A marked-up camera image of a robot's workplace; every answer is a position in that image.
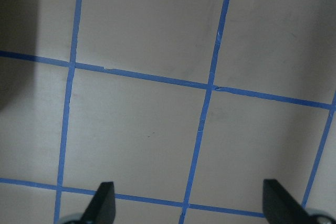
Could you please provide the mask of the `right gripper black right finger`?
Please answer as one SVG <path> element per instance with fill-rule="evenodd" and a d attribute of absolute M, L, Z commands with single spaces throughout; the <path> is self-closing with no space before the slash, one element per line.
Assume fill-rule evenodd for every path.
<path fill-rule="evenodd" d="M 264 179 L 263 214 L 270 224 L 305 224 L 315 220 L 276 179 Z"/>

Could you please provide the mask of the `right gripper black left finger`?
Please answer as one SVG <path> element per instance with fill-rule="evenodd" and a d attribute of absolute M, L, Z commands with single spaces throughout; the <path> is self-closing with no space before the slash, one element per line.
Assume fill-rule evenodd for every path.
<path fill-rule="evenodd" d="M 102 182 L 81 216 L 80 223 L 113 224 L 116 216 L 115 203 L 114 183 Z"/>

